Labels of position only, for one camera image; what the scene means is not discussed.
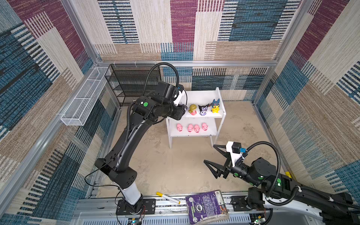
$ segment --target white wire basket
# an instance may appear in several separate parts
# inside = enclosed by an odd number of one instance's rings
[[[107,67],[96,67],[61,117],[66,126],[83,126],[106,84]]]

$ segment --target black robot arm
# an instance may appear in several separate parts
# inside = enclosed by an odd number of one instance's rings
[[[122,189],[128,188],[136,179],[137,172],[129,167],[129,162],[146,131],[159,116],[180,120],[184,115],[185,106],[174,104],[174,96],[179,96],[183,90],[182,85],[175,87],[160,81],[155,91],[139,97],[129,106],[126,129],[105,158],[98,158],[95,162],[95,166]]]
[[[241,144],[233,143],[233,153],[237,151],[238,146],[241,147]],[[270,203],[272,206],[278,207],[298,201],[319,209],[321,212],[318,216],[323,218],[326,225],[360,224],[357,215],[348,210],[348,207],[360,209],[359,206],[353,205],[352,198],[348,193],[329,194],[303,185],[286,175],[277,175],[277,168],[261,157],[253,161],[250,166],[243,163],[243,158],[240,157],[240,160],[236,162],[241,161],[241,163],[233,165],[231,153],[220,149],[226,149],[226,145],[214,145],[214,148],[226,158],[225,164],[219,165],[204,160],[205,165],[215,178],[221,175],[227,178],[228,174],[232,174],[253,185],[254,187],[248,190],[247,205],[249,208],[264,210],[265,204],[269,205]],[[276,199],[286,200],[278,202],[275,201]]]

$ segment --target striped fabric wall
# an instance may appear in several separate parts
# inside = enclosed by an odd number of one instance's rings
[[[180,84],[186,90],[215,90],[219,87],[223,100],[253,100],[268,67],[177,67]],[[170,67],[160,68],[162,80],[175,85]]]
[[[295,178],[360,202],[360,1],[315,0],[257,107]]]
[[[84,126],[61,126],[0,224],[69,224],[77,200],[85,198],[84,177],[95,170],[117,110],[111,91],[104,87]]]
[[[300,2],[72,0],[103,61],[273,60]],[[217,73],[219,69],[225,74]],[[214,90],[218,86],[226,90],[227,100],[251,100],[265,74],[255,77],[250,73],[257,69],[262,68],[246,68],[244,72],[235,68],[179,70],[187,90]]]
[[[60,0],[0,0],[0,188],[92,62]]]

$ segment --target book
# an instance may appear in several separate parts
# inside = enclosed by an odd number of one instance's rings
[[[190,224],[207,224],[229,218],[219,190],[187,196]]]

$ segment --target black wire rack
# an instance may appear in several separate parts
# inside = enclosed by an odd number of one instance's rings
[[[146,77],[155,64],[110,64],[111,75],[105,76],[121,106],[138,99],[143,91]],[[148,80],[145,94],[155,90],[161,80],[160,68],[155,68]]]

